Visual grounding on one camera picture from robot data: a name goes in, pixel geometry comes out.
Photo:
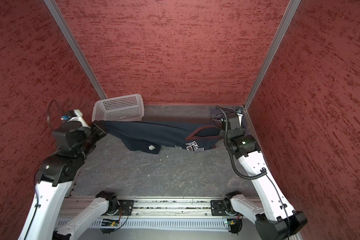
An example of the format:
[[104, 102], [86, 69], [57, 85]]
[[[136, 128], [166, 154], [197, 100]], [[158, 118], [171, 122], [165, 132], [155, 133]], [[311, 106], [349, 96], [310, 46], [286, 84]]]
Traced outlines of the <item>grey blue tank top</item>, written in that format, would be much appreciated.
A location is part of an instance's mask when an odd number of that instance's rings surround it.
[[210, 109], [210, 116], [212, 121], [221, 121], [225, 119], [224, 114], [231, 113], [232, 111], [226, 108]]

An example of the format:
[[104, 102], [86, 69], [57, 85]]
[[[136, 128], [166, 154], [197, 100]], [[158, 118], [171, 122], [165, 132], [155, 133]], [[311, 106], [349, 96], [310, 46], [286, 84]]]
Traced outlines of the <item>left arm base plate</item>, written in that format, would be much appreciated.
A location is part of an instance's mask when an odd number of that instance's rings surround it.
[[134, 208], [134, 200], [118, 200], [119, 207], [121, 208], [121, 216], [131, 216]]

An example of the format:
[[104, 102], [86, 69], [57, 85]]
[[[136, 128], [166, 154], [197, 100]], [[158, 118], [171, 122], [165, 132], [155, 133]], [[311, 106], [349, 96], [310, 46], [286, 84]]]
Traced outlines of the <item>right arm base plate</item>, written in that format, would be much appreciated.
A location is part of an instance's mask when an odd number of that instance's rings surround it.
[[214, 217], [227, 216], [224, 200], [211, 200], [211, 214]]

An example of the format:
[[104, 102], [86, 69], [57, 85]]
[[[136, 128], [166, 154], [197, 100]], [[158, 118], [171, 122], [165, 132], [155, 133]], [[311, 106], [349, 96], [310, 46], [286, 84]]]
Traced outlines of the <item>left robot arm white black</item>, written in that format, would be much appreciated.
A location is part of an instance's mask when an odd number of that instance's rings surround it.
[[116, 194], [101, 191], [70, 222], [55, 228], [78, 170], [106, 135], [107, 130], [99, 121], [87, 127], [79, 121], [69, 121], [53, 131], [58, 149], [42, 162], [35, 174], [35, 195], [20, 240], [77, 240], [100, 216], [121, 213]]

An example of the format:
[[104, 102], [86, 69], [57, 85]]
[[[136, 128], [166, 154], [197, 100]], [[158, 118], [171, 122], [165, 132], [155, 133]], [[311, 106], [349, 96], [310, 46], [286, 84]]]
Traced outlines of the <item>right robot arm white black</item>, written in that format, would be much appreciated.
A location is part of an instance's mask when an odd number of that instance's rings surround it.
[[226, 213], [250, 220], [263, 240], [288, 240], [296, 235], [308, 219], [284, 196], [259, 144], [252, 135], [246, 134], [237, 113], [223, 113], [221, 134], [235, 174], [253, 183], [262, 203], [258, 206], [243, 194], [230, 192], [224, 198]]

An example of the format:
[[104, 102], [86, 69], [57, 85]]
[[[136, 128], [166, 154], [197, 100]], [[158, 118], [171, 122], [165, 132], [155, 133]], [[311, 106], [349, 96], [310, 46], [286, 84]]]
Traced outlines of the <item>dark navy tank top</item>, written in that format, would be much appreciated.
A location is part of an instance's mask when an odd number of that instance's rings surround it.
[[128, 150], [157, 155], [162, 147], [187, 151], [214, 149], [222, 139], [220, 130], [210, 124], [184, 122], [101, 121], [108, 134], [120, 139]]

